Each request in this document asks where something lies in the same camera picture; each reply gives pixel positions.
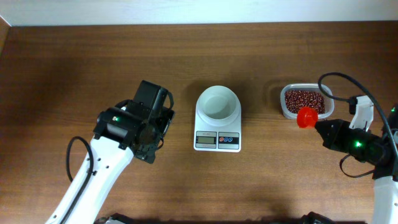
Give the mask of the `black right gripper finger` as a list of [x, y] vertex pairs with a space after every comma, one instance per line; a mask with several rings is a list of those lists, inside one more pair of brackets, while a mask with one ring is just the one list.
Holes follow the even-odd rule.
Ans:
[[331, 129], [340, 127], [344, 121], [342, 119], [331, 119], [317, 121], [315, 124], [315, 129]]
[[318, 134], [323, 139], [324, 143], [332, 143], [333, 142], [333, 124], [316, 124], [315, 129], [317, 130]]

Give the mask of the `red plastic measuring scoop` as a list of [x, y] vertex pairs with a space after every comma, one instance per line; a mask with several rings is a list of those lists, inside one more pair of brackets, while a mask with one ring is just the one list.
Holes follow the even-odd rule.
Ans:
[[314, 128], [318, 121], [318, 113], [310, 107], [303, 107], [297, 113], [297, 125], [299, 128]]

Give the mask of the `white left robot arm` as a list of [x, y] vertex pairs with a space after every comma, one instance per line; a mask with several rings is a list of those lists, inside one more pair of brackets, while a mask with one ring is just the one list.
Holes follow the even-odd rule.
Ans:
[[174, 98], [168, 89], [141, 81], [133, 99], [120, 101], [102, 111], [96, 120], [93, 138], [81, 141], [87, 153], [48, 223], [93, 223], [109, 191], [134, 158], [149, 164], [164, 145], [175, 116]]

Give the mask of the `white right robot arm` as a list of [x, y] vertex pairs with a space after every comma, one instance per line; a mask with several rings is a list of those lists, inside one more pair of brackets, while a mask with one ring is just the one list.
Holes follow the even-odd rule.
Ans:
[[374, 180], [372, 222], [397, 223], [397, 157], [387, 139], [387, 126], [383, 126], [381, 137], [363, 129], [351, 129], [349, 122], [342, 119], [318, 121], [315, 129], [325, 148], [346, 154], [340, 160], [340, 168], [349, 157], [374, 166], [373, 170], [355, 176], [360, 178], [371, 174]]

